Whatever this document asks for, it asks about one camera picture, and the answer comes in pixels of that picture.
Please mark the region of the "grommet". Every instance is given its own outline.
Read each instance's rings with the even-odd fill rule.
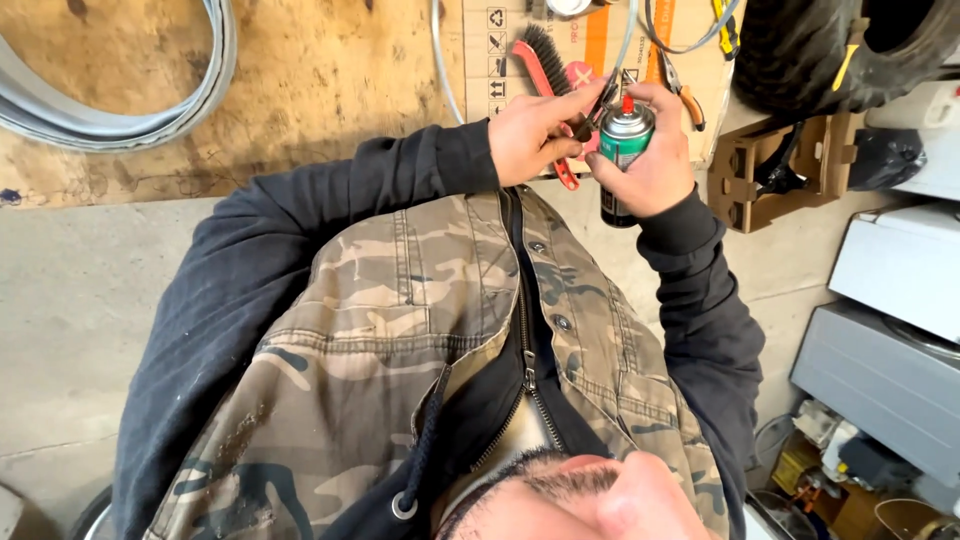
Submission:
[[[570,321],[562,315],[554,315],[553,322],[555,325],[560,327],[561,330],[570,330],[573,328],[573,325],[570,324]]]
[[[391,504],[391,507],[394,509],[394,515],[397,519],[407,521],[417,513],[417,500],[414,499],[414,505],[410,506],[410,509],[404,512],[400,509],[400,499],[403,499],[402,491],[394,495],[394,502]]]

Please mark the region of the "small tin can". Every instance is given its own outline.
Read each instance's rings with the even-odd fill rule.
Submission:
[[[650,108],[634,103],[630,97],[611,107],[600,122],[600,153],[616,163],[621,171],[643,154],[654,133],[656,117]],[[636,218],[623,208],[616,197],[600,186],[600,217],[618,229],[636,225]]]

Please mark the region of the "black sleeve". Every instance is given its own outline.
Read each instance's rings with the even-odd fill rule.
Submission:
[[[726,228],[696,189],[639,222],[637,249],[660,273],[667,370],[713,451],[730,508],[731,539],[742,540],[743,469],[754,449],[763,331],[737,296],[720,241]]]
[[[332,236],[373,215],[498,188],[483,120],[373,139],[353,160],[256,177],[218,203],[160,298],[130,385],[113,484],[120,537],[143,536],[195,438]]]

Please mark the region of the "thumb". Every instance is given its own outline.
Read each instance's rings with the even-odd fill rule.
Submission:
[[[615,195],[626,181],[627,175],[599,152],[590,152],[584,159],[593,173],[593,178]]]
[[[576,158],[583,151],[583,143],[568,136],[561,136],[544,142],[539,156],[544,161],[556,161],[560,158]]]

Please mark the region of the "man's left hand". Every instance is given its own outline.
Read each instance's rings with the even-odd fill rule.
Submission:
[[[490,153],[501,187],[523,184],[560,158],[576,158],[583,143],[567,136],[561,122],[574,118],[600,96],[607,78],[560,97],[517,96],[488,126]]]

